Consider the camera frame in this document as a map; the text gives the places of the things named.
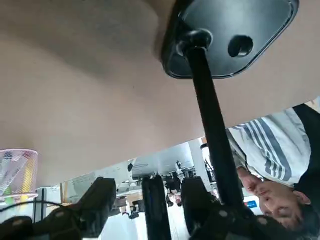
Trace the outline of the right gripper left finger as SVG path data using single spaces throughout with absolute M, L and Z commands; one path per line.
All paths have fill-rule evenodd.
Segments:
M 37 222 L 25 215 L 0 224 L 2 240 L 81 240 L 100 236 L 116 198 L 113 178 L 98 177 L 80 198 L 68 206 L 59 205 Z

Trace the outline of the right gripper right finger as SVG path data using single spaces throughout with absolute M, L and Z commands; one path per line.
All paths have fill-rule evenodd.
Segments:
M 182 182 L 181 197 L 192 240 L 313 240 L 315 211 L 301 192 L 254 176 L 241 180 L 259 199 L 261 215 L 243 203 L 221 204 L 200 178 Z

